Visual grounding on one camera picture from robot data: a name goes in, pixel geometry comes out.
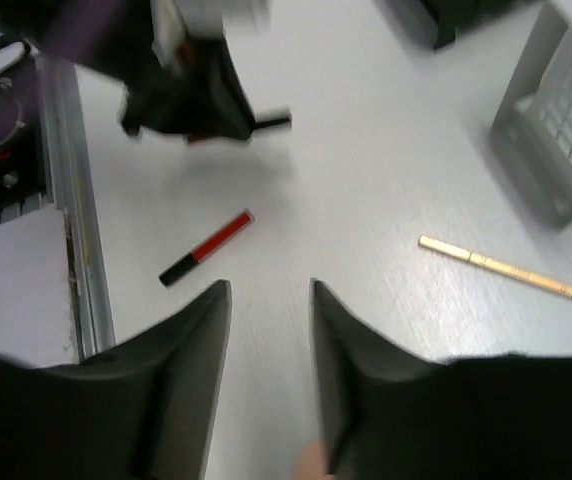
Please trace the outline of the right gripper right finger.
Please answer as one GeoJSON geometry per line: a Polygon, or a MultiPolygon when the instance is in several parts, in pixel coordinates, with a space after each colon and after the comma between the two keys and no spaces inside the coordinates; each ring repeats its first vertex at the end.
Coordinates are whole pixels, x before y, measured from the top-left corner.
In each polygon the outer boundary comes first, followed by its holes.
{"type": "Polygon", "coordinates": [[[310,320],[329,474],[572,479],[572,357],[419,358],[313,280],[310,320]]]}

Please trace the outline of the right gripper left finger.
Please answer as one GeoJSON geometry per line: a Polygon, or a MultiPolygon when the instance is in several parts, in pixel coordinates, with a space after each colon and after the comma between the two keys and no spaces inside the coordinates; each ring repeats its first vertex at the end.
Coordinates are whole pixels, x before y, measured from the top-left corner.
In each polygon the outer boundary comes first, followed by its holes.
{"type": "Polygon", "coordinates": [[[218,280],[182,310],[77,364],[0,356],[0,479],[200,479],[231,316],[218,280]]]}

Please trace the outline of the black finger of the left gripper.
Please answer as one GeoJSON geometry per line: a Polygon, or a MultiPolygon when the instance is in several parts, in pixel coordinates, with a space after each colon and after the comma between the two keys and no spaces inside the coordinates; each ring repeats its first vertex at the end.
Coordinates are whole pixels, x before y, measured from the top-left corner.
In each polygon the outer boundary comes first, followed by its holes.
{"type": "Polygon", "coordinates": [[[121,127],[136,137],[141,129],[179,135],[189,142],[211,138],[246,141],[255,116],[227,49],[206,49],[180,77],[161,71],[140,92],[131,91],[121,127]]]}

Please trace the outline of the red lip gloss tube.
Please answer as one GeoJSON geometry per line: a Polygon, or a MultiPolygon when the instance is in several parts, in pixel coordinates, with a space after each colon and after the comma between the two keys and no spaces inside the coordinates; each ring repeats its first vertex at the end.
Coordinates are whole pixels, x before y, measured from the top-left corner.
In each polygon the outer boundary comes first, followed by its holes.
{"type": "Polygon", "coordinates": [[[254,216],[248,209],[245,209],[163,271],[158,276],[159,281],[165,287],[177,283],[253,221],[254,216]]]}

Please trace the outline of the gold makeup pencil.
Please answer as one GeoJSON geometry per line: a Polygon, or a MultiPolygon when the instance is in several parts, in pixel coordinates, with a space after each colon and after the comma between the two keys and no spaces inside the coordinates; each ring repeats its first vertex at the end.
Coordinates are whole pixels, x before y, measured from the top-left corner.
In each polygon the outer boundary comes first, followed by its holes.
{"type": "Polygon", "coordinates": [[[555,295],[572,299],[572,285],[531,270],[426,235],[419,237],[418,245],[421,248],[431,250],[477,268],[491,271],[506,278],[551,292],[555,295]]]}

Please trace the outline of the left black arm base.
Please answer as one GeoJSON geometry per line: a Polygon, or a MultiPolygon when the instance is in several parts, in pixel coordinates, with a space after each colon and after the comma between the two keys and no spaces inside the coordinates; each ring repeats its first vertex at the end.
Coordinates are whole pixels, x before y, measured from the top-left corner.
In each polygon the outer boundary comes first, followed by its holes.
{"type": "Polygon", "coordinates": [[[38,210],[48,201],[47,170],[38,124],[23,128],[0,147],[0,224],[38,210]]]}

